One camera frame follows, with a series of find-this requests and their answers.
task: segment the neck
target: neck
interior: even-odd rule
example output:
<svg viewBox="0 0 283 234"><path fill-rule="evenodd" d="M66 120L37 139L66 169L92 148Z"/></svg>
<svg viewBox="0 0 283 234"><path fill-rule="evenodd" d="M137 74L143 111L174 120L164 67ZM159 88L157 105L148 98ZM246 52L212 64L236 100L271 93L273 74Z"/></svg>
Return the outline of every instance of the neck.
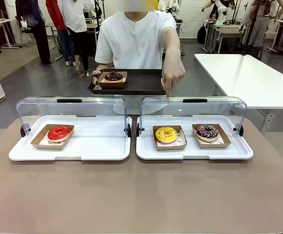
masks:
<svg viewBox="0 0 283 234"><path fill-rule="evenodd" d="M137 22L140 21L141 19L143 19L148 12L124 12L124 14L126 15L126 17L128 17L131 21L133 22Z"/></svg>

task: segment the white t-shirt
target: white t-shirt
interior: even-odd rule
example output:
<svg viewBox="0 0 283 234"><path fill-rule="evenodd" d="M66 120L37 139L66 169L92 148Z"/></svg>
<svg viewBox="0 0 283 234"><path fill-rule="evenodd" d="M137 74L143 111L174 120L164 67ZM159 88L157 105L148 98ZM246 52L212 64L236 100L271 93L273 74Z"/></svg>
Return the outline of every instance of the white t-shirt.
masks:
<svg viewBox="0 0 283 234"><path fill-rule="evenodd" d="M95 61L114 63L116 69L161 69L163 47L160 42L161 31L165 27L176 29L176 22L171 14L154 11L138 22L118 12L107 18L99 32ZM123 96L126 100L127 113L139 114L143 96ZM148 113L162 109L154 106Z"/></svg>
<svg viewBox="0 0 283 234"><path fill-rule="evenodd" d="M58 0L57 2L65 25L73 32L86 32L87 26L83 10L85 8L92 12L95 8L93 0Z"/></svg>
<svg viewBox="0 0 283 234"><path fill-rule="evenodd" d="M158 3L158 9L159 9L159 11L165 11L166 10L164 2L161 1L161 0Z"/></svg>

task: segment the white tray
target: white tray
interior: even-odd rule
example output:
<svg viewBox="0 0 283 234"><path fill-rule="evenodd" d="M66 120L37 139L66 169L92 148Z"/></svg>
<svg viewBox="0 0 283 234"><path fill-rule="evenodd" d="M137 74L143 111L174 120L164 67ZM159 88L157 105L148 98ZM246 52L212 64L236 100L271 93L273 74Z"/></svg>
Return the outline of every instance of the white tray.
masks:
<svg viewBox="0 0 283 234"><path fill-rule="evenodd" d="M197 144L192 124L220 124L231 144L225 149L201 149ZM157 151L152 126L180 125L187 138L187 146L180 151ZM250 159L253 151L243 137L233 132L234 124L225 116L143 116L145 130L137 137L136 154L142 159Z"/></svg>
<svg viewBox="0 0 283 234"><path fill-rule="evenodd" d="M127 123L132 126L130 117ZM46 124L75 126L63 150L41 150L31 145ZM123 160L130 153L131 138L124 132L123 116L43 116L31 129L31 133L22 137L9 152L11 160Z"/></svg>

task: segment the donut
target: donut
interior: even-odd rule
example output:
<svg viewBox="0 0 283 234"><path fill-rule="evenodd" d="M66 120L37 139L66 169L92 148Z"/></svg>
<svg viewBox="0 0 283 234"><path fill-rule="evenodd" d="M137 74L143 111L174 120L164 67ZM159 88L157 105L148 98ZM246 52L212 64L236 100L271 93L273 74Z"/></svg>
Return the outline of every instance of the donut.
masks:
<svg viewBox="0 0 283 234"><path fill-rule="evenodd" d="M65 126L57 126L49 130L47 137L51 142L62 142L66 140L71 130Z"/></svg>
<svg viewBox="0 0 283 234"><path fill-rule="evenodd" d="M161 127L156 131L156 138L161 143L172 143L176 141L177 132L171 127Z"/></svg>
<svg viewBox="0 0 283 234"><path fill-rule="evenodd" d="M200 125L195 132L199 139L207 142L214 141L219 137L219 131L211 125Z"/></svg>
<svg viewBox="0 0 283 234"><path fill-rule="evenodd" d="M109 72L104 76L104 79L107 82L122 82L123 81L123 75L119 72Z"/></svg>

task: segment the black tray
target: black tray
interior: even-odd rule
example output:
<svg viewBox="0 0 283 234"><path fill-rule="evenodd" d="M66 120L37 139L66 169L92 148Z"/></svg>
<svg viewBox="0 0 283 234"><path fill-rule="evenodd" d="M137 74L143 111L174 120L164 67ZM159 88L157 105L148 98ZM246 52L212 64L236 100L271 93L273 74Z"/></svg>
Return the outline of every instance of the black tray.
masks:
<svg viewBox="0 0 283 234"><path fill-rule="evenodd" d="M102 69L101 72L127 72L124 88L101 88L90 82L87 89L93 94L103 95L152 95L163 96L165 90L161 83L161 69Z"/></svg>

